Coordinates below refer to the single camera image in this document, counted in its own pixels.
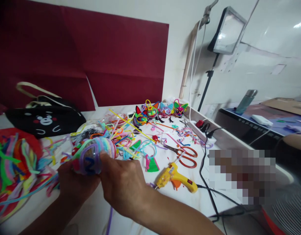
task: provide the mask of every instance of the colorful lion head craft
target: colorful lion head craft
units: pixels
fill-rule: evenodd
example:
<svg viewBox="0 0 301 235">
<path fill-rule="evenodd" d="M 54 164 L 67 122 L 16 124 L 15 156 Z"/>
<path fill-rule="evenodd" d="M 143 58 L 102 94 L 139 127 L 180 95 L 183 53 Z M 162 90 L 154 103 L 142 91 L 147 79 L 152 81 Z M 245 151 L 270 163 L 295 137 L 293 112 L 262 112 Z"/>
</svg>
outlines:
<svg viewBox="0 0 301 235">
<path fill-rule="evenodd" d="M 165 106 L 162 102 L 160 103 L 160 109 L 159 109 L 159 114 L 163 118 L 167 118 L 171 115 L 173 109 L 173 104 L 170 104 L 168 106 Z"/>
<path fill-rule="evenodd" d="M 146 100 L 145 104 L 142 105 L 142 108 L 145 108 L 145 111 L 147 111 L 147 117 L 150 119 L 156 118 L 158 116 L 158 106 L 159 106 L 159 101 L 154 103 L 152 106 L 149 100 Z"/>
<path fill-rule="evenodd" d="M 173 107 L 173 110 L 171 113 L 174 116 L 181 118 L 183 116 L 184 112 L 186 111 L 186 108 L 188 105 L 189 105 L 188 103 L 180 105 L 179 99 L 176 99 L 174 101 L 174 107 Z"/>
<path fill-rule="evenodd" d="M 140 108 L 136 106 L 136 114 L 133 118 L 133 123 L 135 126 L 143 126 L 147 123 L 147 111 L 141 112 Z"/>
</svg>

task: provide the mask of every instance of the red backdrop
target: red backdrop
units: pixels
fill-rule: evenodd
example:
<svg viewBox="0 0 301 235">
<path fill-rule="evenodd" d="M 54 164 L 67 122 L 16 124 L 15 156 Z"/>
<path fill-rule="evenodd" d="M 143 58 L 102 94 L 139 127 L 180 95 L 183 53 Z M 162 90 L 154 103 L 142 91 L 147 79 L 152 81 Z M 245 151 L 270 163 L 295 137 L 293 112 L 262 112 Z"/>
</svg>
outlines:
<svg viewBox="0 0 301 235">
<path fill-rule="evenodd" d="M 24 107 L 15 89 L 34 83 L 94 110 L 160 101 L 169 25 L 128 17 L 12 0 L 0 19 L 0 106 Z M 35 95 L 40 92 L 28 89 Z"/>
</svg>

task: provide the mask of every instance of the green felt triangle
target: green felt triangle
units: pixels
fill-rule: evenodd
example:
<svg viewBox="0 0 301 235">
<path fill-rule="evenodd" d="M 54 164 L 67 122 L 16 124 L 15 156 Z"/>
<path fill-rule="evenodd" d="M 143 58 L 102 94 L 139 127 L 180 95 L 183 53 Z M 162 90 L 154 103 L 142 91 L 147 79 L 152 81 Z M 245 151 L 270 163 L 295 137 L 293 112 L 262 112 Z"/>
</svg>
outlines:
<svg viewBox="0 0 301 235">
<path fill-rule="evenodd" d="M 158 166 L 156 164 L 156 161 L 154 158 L 152 158 L 149 162 L 149 169 L 147 170 L 147 172 L 157 172 L 159 171 Z"/>
<path fill-rule="evenodd" d="M 141 140 L 138 140 L 135 144 L 133 144 L 133 145 L 130 147 L 130 150 L 132 150 L 133 152 L 135 152 L 136 150 L 135 150 L 134 148 L 138 149 L 138 147 L 141 145 L 141 143 L 142 143 L 142 141 L 141 141 Z"/>
</svg>

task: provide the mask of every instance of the gray water bottle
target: gray water bottle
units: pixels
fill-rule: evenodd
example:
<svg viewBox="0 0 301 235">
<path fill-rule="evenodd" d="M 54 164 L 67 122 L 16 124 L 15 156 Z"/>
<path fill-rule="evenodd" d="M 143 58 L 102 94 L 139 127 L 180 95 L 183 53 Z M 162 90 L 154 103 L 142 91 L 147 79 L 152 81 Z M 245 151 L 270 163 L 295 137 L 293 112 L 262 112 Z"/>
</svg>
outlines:
<svg viewBox="0 0 301 235">
<path fill-rule="evenodd" d="M 235 113 L 242 115 L 257 95 L 257 92 L 257 90 L 248 90 L 241 100 L 240 104 L 236 108 Z"/>
</svg>

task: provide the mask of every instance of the yellow glue gun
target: yellow glue gun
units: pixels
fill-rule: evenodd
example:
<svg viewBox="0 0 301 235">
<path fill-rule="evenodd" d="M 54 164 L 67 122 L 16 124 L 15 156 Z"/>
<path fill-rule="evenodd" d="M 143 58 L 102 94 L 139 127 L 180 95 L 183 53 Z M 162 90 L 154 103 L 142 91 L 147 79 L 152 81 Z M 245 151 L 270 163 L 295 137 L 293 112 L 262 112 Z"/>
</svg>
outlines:
<svg viewBox="0 0 301 235">
<path fill-rule="evenodd" d="M 191 191 L 191 193 L 196 192 L 198 189 L 197 185 L 193 181 L 189 180 L 188 178 L 186 178 L 185 176 L 177 172 L 177 165 L 174 162 L 170 163 L 170 167 L 166 168 L 164 173 L 160 176 L 160 178 L 156 183 L 155 189 L 166 186 L 166 184 L 169 181 L 181 182 L 184 186 L 186 186 Z"/>
</svg>

